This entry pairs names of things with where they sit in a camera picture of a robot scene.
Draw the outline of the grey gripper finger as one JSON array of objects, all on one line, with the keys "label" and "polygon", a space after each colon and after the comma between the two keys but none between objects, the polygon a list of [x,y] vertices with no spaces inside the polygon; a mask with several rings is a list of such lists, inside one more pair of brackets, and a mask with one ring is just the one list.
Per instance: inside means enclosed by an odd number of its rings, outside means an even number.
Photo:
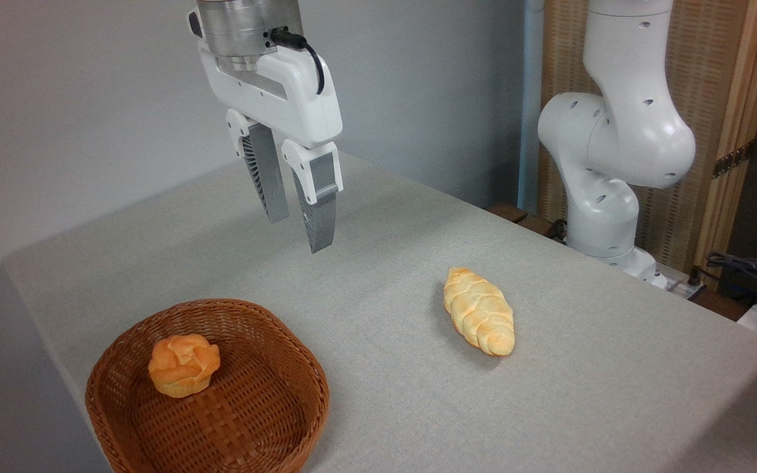
[{"label": "grey gripper finger", "polygon": [[270,223],[288,218],[285,183],[273,132],[235,110],[228,110],[225,119],[235,154],[246,164]]},{"label": "grey gripper finger", "polygon": [[333,244],[336,227],[336,195],[343,189],[336,144],[309,149],[290,139],[282,143],[290,165],[298,203],[312,254]]}]

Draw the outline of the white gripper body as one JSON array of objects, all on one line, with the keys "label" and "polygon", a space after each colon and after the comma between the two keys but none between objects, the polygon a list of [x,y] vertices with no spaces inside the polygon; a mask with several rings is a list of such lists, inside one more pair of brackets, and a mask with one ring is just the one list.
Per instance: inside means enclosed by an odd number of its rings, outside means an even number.
[{"label": "white gripper body", "polygon": [[223,105],[306,148],[330,143],[342,117],[327,63],[279,35],[304,36],[297,10],[193,10],[189,29]]}]

